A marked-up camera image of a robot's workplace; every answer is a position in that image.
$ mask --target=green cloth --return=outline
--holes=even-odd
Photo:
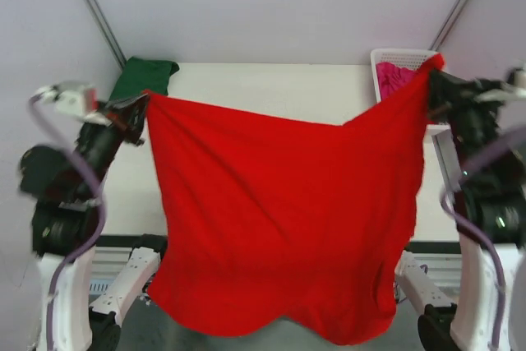
[[[144,90],[168,95],[170,76],[179,70],[171,61],[147,61],[132,57],[118,78],[109,100],[126,99],[140,95]]]

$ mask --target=red cloth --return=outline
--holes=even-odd
[[[335,344],[387,330],[422,182],[427,72],[442,63],[342,126],[152,95],[168,221],[154,302],[208,335],[282,316]]]

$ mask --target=purple cable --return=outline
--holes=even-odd
[[[458,184],[457,190],[468,181],[475,173],[479,172],[484,167],[488,166],[496,159],[501,157],[509,150],[513,150],[521,143],[526,141],[526,126],[516,127],[504,133],[498,139],[484,147],[479,153],[474,155],[472,158],[466,160],[462,167],[462,171],[454,178],[453,185]],[[488,236],[479,229],[477,226],[469,222],[459,213],[455,212],[453,207],[448,206],[447,197],[449,196],[453,200],[454,189],[445,189],[441,193],[441,205],[444,211],[452,216],[455,222],[460,228],[468,230],[475,238],[478,239],[479,243],[483,245],[490,254],[493,264],[495,265],[496,281],[497,281],[497,306],[495,313],[495,322],[493,324],[493,331],[491,333],[491,343],[489,346],[495,350],[499,349],[499,343],[501,341],[501,327],[504,320],[505,312],[505,276],[504,269],[502,267],[501,259],[497,253],[495,246],[491,242]]]
[[[57,292],[58,277],[60,276],[62,270],[68,263],[73,262],[76,258],[87,252],[90,248],[92,248],[95,245],[95,242],[102,233],[102,230],[106,223],[106,203],[102,194],[101,182],[99,181],[93,170],[91,170],[90,166],[77,152],[75,152],[73,149],[70,149],[67,139],[64,136],[62,136],[62,134],[53,125],[51,125],[51,123],[47,121],[46,118],[42,115],[42,113],[37,109],[36,103],[40,100],[41,97],[41,95],[35,95],[30,98],[30,114],[33,116],[34,120],[39,124],[39,126],[60,145],[60,148],[64,155],[72,163],[72,165],[79,172],[79,174],[84,178],[85,183],[88,185],[91,192],[93,193],[94,199],[96,199],[99,203],[97,205],[97,208],[99,209],[99,222],[97,223],[97,228],[95,232],[84,244],[79,246],[75,251],[73,251],[70,255],[64,258],[60,265],[58,265],[51,278],[51,283],[49,285],[48,292],[49,301],[46,311],[45,330],[48,351],[56,351],[56,349],[54,348],[53,341],[53,305],[54,296]]]

